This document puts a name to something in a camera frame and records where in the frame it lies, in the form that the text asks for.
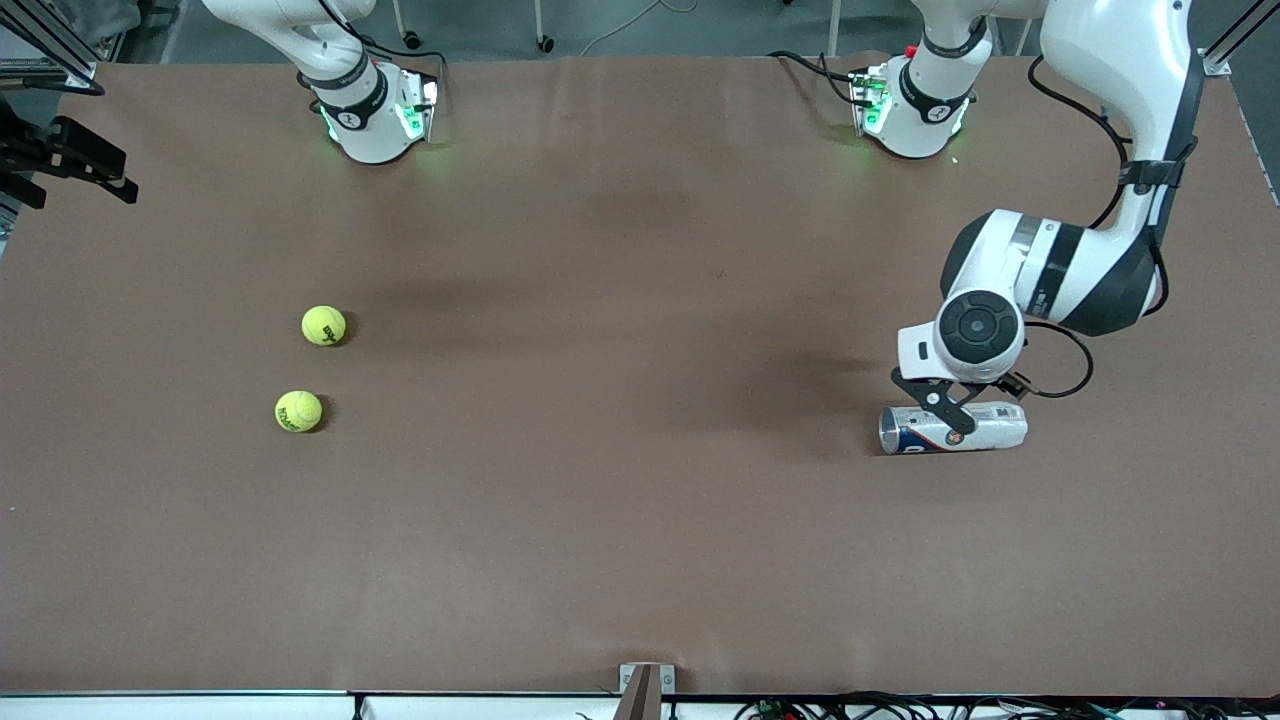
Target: green led light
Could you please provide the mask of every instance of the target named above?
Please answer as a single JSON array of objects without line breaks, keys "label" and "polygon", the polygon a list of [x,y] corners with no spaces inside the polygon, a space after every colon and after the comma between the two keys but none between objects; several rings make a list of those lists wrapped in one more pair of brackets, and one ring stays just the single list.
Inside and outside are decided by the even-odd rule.
[{"label": "green led light", "polygon": [[399,117],[401,126],[404,127],[404,135],[407,135],[410,140],[422,137],[422,114],[412,106],[404,108],[398,102],[396,104],[396,109],[398,110],[397,115]]},{"label": "green led light", "polygon": [[338,140],[338,131],[333,129],[333,120],[329,119],[329,111],[320,106],[320,117],[324,118],[324,124],[329,128],[329,138],[334,142],[340,142]]}]

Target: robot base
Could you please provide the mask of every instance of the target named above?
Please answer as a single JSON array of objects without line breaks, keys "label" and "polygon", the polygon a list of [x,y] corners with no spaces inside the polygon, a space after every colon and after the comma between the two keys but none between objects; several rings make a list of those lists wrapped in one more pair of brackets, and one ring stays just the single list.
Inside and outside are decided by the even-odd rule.
[{"label": "robot base", "polygon": [[394,63],[378,60],[374,67],[385,76],[388,92],[365,127],[351,129],[342,123],[340,113],[337,119],[321,113],[329,126],[329,137],[352,160],[370,165],[389,163],[415,142],[430,137],[439,90],[434,78],[404,70]]},{"label": "robot base", "polygon": [[960,123],[969,101],[965,100],[945,122],[927,123],[920,113],[902,97],[899,77],[906,56],[899,55],[883,65],[855,76],[850,91],[855,100],[867,100],[872,108],[854,105],[854,124],[859,135],[876,138],[886,150],[902,158],[928,158],[946,146],[951,136],[960,132]]}]

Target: floor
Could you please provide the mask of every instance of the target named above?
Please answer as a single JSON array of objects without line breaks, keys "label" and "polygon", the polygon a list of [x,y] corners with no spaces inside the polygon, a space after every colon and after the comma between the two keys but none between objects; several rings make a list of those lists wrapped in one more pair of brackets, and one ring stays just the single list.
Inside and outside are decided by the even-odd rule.
[{"label": "floor", "polygon": [[[200,0],[178,0],[178,10],[152,12],[125,40],[120,59],[132,63],[282,63],[284,58],[257,37],[214,18]],[[403,0],[410,29],[424,47],[452,60],[538,60],[579,54],[595,37],[616,28],[646,0],[544,0],[544,31],[554,40],[549,54],[535,46],[532,0]],[[1192,41],[1210,45],[1253,0],[1199,0],[1192,10]],[[591,47],[594,55],[764,55],[786,49],[815,55],[827,47],[828,0],[664,0],[627,29]],[[692,8],[677,13],[668,8]],[[846,0],[840,20],[840,54],[899,51],[919,40],[920,19],[909,0]],[[381,0],[356,23],[380,42],[398,46],[393,4]],[[1038,23],[1023,38],[1018,20],[998,24],[1002,54],[1039,53]],[[1231,82],[1251,120],[1261,161],[1280,173],[1280,20],[1258,31],[1231,60]],[[54,114],[56,97],[27,91],[10,102],[40,122]],[[0,234],[0,251],[4,249]]]}]

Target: black bracket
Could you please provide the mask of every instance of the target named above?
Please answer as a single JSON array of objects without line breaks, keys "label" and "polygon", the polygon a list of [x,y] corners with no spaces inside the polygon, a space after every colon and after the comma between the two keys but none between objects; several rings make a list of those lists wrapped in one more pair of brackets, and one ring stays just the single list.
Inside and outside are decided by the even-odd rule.
[{"label": "black bracket", "polygon": [[1199,143],[1199,138],[1192,137],[1187,147],[1172,160],[1134,160],[1120,165],[1120,177],[1116,179],[1116,184],[1132,184],[1138,195],[1146,195],[1151,188],[1162,184],[1180,187],[1187,159],[1196,150],[1197,143]]},{"label": "black bracket", "polygon": [[[901,368],[893,368],[890,374],[893,384],[902,388],[906,395],[910,395],[920,407],[928,410],[937,415],[940,420],[947,424],[952,430],[968,436],[973,434],[978,429],[978,424],[974,421],[973,415],[964,411],[964,405],[978,397],[983,389],[987,388],[986,384],[975,383],[955,383],[952,380],[908,380],[902,378]],[[956,400],[948,395],[952,386],[960,384],[960,387],[969,391],[968,397],[964,400]]]},{"label": "black bracket", "polygon": [[45,190],[17,173],[44,173],[91,182],[133,204],[138,186],[124,176],[124,151],[78,122],[59,115],[47,131],[0,105],[0,188],[31,208],[45,206]]},{"label": "black bracket", "polygon": [[1000,392],[1011,395],[1014,400],[1021,400],[1030,392],[1039,392],[1039,388],[1018,373],[1005,373],[1000,379],[991,383],[991,387]]}]

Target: black band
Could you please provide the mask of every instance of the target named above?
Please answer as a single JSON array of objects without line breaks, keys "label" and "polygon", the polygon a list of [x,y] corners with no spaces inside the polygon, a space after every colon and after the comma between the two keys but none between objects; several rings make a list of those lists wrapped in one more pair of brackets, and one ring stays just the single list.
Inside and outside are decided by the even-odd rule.
[{"label": "black band", "polygon": [[924,33],[922,41],[924,42],[924,46],[929,49],[929,53],[933,53],[938,58],[947,58],[955,60],[956,58],[964,58],[969,53],[973,53],[973,49],[977,47],[978,44],[982,42],[982,38],[986,36],[987,36],[987,15],[983,15],[978,18],[978,20],[974,23],[973,29],[969,31],[969,40],[966,40],[964,45],[961,45],[960,47],[943,47],[941,45],[937,45],[932,40],[929,40],[929,33]]},{"label": "black band", "polygon": [[1057,291],[1062,288],[1062,278],[1066,277],[1066,269],[1071,265],[1075,249],[1080,246],[1083,236],[1084,228],[1080,225],[1064,223],[1059,228],[1057,237],[1053,238],[1053,245],[1048,249],[1048,258],[1044,259],[1044,269],[1041,270],[1041,277],[1036,281],[1036,290],[1032,291],[1030,306],[1027,309],[1028,315],[1048,318],[1050,310],[1053,309],[1053,302],[1057,300]]},{"label": "black band", "polygon": [[1147,309],[1147,293],[1156,275],[1156,263],[1151,255],[1152,236],[1152,225],[1143,227],[1124,255],[1059,324],[1094,337],[1137,323]]},{"label": "black band", "polygon": [[369,53],[361,51],[360,61],[357,61],[356,67],[342,77],[333,79],[316,79],[314,77],[307,77],[307,76],[302,77],[307,79],[307,85],[310,85],[314,90],[342,90],[343,87],[348,87],[353,85],[356,81],[358,81],[360,76],[365,74],[365,68],[367,67],[369,67]]},{"label": "black band", "polygon": [[1183,168],[1187,160],[1137,160],[1120,167],[1117,184],[1137,184],[1143,188],[1167,184],[1183,184]]},{"label": "black band", "polygon": [[374,91],[360,102],[347,105],[346,108],[339,108],[338,105],[330,105],[328,102],[323,102],[321,105],[324,106],[325,114],[344,129],[365,129],[369,124],[369,118],[371,118],[385,101],[387,76],[383,74],[381,70],[378,70],[378,85],[374,86]]},{"label": "black band", "polygon": [[964,105],[965,100],[969,99],[969,92],[973,90],[970,86],[964,95],[950,100],[928,95],[911,82],[911,60],[908,60],[902,65],[902,73],[897,78],[897,85],[902,88],[902,99],[906,100],[908,105],[915,108],[920,113],[920,119],[931,126],[947,122]]}]

